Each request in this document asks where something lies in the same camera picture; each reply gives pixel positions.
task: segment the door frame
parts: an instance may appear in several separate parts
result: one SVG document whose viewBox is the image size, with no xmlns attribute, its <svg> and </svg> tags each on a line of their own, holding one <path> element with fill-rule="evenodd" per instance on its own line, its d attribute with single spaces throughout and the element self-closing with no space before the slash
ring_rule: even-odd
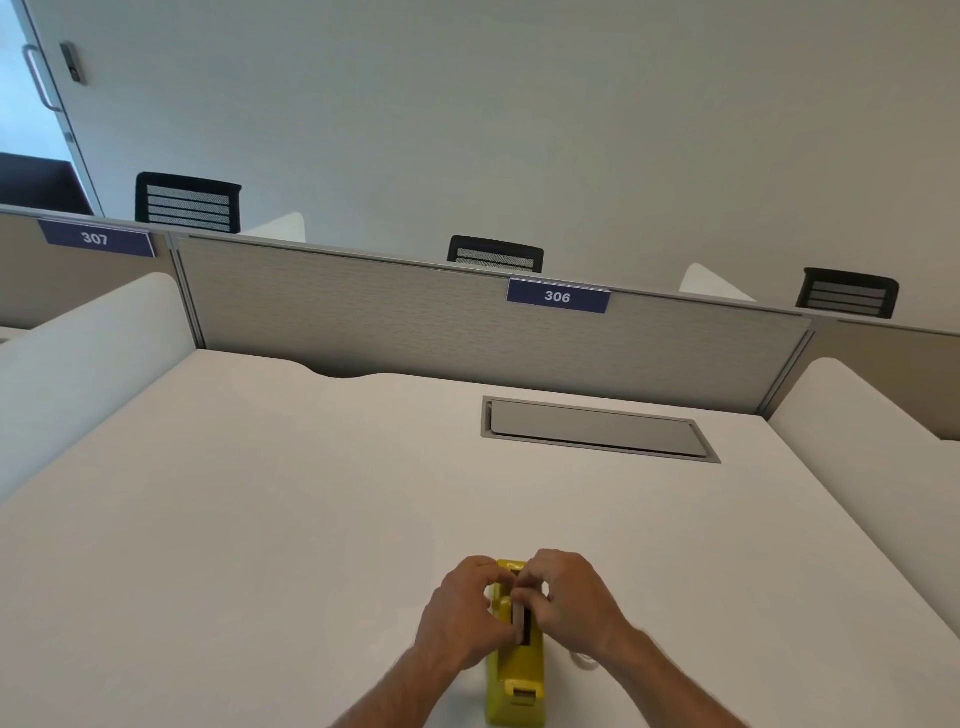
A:
<svg viewBox="0 0 960 728">
<path fill-rule="evenodd" d="M 20 27 L 23 29 L 23 35 L 26 37 L 27 43 L 40 49 L 40 52 L 34 55 L 36 70 L 40 76 L 40 82 L 43 84 L 44 91 L 50 97 L 50 100 L 60 109 L 59 111 L 55 111 L 54 115 L 57 117 L 57 123 L 60 124 L 63 138 L 66 140 L 67 148 L 70 150 L 70 156 L 73 158 L 73 168 L 77 171 L 77 179 L 80 181 L 80 187 L 84 190 L 93 214 L 97 217 L 104 217 L 104 209 L 100 205 L 97 190 L 93 186 L 93 180 L 90 178 L 90 173 L 86 168 L 84 154 L 80 150 L 77 136 L 73 133 L 73 126 L 70 124 L 70 118 L 66 113 L 66 107 L 63 105 L 63 99 L 57 90 L 57 84 L 54 83 L 53 74 L 50 73 L 46 51 L 43 49 L 43 44 L 36 34 L 34 21 L 30 16 L 30 10 L 27 8 L 26 0 L 11 0 L 11 2 L 13 4 L 13 11 L 20 21 Z"/>
</svg>

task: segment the hand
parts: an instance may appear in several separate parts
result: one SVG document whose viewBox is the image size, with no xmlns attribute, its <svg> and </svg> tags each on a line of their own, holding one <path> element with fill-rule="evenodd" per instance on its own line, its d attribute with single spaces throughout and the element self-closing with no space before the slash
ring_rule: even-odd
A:
<svg viewBox="0 0 960 728">
<path fill-rule="evenodd" d="M 513 587 L 516 578 L 487 556 L 470 556 L 444 578 L 423 610 L 414 650 L 452 677 L 516 640 L 516 632 L 490 613 L 484 591 L 494 582 Z"/>
<path fill-rule="evenodd" d="M 543 595 L 544 582 L 550 596 Z M 512 596 L 534 613 L 544 634 L 600 662 L 633 630 L 603 579 L 579 553 L 542 548 L 520 573 Z"/>
</svg>

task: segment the number sign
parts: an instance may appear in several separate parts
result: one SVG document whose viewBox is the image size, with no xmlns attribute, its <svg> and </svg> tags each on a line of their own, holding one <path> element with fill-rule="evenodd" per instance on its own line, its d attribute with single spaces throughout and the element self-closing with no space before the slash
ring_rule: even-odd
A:
<svg viewBox="0 0 960 728">
<path fill-rule="evenodd" d="M 550 308 L 570 308 L 574 311 L 606 313 L 610 291 L 602 288 L 584 288 L 568 283 L 545 280 L 510 279 L 507 301 L 530 303 Z"/>
<path fill-rule="evenodd" d="M 50 245 L 68 248 L 86 248 L 91 251 L 123 253 L 156 257 L 150 235 L 145 231 L 125 231 L 101 228 L 86 223 L 68 223 L 63 220 L 40 220 L 40 228 Z"/>
</svg>

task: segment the white desk surface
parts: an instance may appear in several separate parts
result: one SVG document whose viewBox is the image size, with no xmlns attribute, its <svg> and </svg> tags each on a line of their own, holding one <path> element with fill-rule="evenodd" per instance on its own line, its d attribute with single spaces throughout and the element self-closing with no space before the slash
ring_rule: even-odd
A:
<svg viewBox="0 0 960 728">
<path fill-rule="evenodd" d="M 723 464 L 484 439 L 485 395 L 690 417 Z M 960 725 L 960 640 L 760 418 L 206 351 L 0 507 L 0 724 L 324 726 L 462 557 L 540 546 L 754 725 Z M 550 641 L 546 688 L 641 724 Z"/>
</svg>

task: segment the person's left hand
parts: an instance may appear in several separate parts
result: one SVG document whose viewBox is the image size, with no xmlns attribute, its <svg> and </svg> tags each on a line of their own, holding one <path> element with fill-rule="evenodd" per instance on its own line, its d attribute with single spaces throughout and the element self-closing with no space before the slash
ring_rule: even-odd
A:
<svg viewBox="0 0 960 728">
<path fill-rule="evenodd" d="M 488 556 L 470 556 L 446 575 L 423 610 L 414 649 L 456 676 L 517 639 L 510 624 L 490 613 L 484 591 L 494 582 L 514 586 L 514 575 Z"/>
</svg>

